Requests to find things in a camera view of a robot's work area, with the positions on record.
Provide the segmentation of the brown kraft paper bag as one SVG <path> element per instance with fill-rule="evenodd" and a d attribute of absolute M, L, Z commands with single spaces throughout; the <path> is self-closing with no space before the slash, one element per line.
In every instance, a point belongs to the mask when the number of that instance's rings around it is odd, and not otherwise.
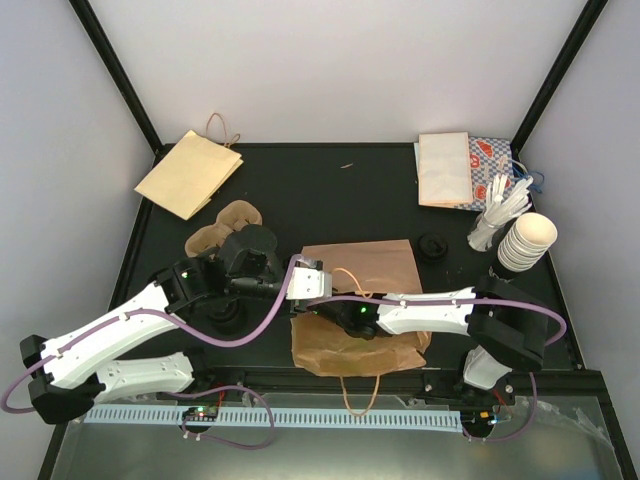
<path fill-rule="evenodd" d="M 364 417 L 375 404 L 384 375 L 426 365 L 431 334 L 386 334 L 376 325 L 378 307 L 371 303 L 386 293 L 422 291 L 411 244 L 401 239 L 313 245 L 305 246 L 302 254 L 323 262 L 335 294 L 355 299 L 322 303 L 291 320 L 294 365 L 319 377 L 337 378 L 347 411 Z M 351 407 L 345 385 L 347 378 L 356 377 L 375 380 L 361 411 Z"/>

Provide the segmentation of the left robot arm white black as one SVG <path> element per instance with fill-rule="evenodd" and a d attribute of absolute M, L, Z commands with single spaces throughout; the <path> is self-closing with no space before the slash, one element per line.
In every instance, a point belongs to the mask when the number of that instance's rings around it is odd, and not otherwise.
<path fill-rule="evenodd" d="M 220 348 L 252 342 L 278 313 L 290 279 L 276 247 L 276 236 L 266 227 L 244 226 L 221 246 L 158 271 L 137 295 L 93 322 L 56 338 L 25 338 L 20 351 L 30 379 L 26 410 L 55 425 L 120 396 L 184 391 L 194 381 L 194 370 L 180 352 L 122 364 L 116 360 L 175 329 Z M 199 322 L 227 323 L 243 299 L 272 303 L 252 332 L 223 340 L 196 329 Z"/>

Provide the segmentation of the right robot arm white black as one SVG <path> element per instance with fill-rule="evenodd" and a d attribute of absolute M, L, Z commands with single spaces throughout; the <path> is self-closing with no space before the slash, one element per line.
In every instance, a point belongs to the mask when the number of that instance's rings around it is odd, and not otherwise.
<path fill-rule="evenodd" d="M 496 278 L 436 294 L 375 293 L 369 299 L 334 295 L 310 310 L 355 338 L 405 333 L 446 333 L 472 339 L 462 382 L 490 390 L 505 375 L 541 370 L 547 342 L 546 307 L 531 295 Z"/>

